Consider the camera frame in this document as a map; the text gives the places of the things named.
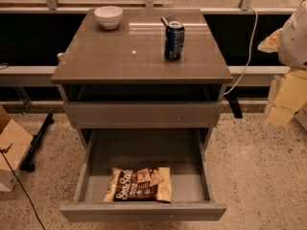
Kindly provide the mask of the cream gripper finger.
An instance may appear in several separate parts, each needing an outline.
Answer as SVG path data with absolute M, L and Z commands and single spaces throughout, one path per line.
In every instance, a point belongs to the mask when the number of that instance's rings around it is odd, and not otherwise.
M 291 70 L 272 80 L 265 124 L 269 127 L 285 127 L 307 103 L 307 71 Z

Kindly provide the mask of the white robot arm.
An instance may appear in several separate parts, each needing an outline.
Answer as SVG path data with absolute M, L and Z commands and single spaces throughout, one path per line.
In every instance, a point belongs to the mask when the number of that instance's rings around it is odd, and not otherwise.
M 290 68 L 271 84 L 266 123 L 285 127 L 307 103 L 307 0 L 300 3 L 282 28 L 258 45 L 265 53 L 277 53 L 279 61 Z

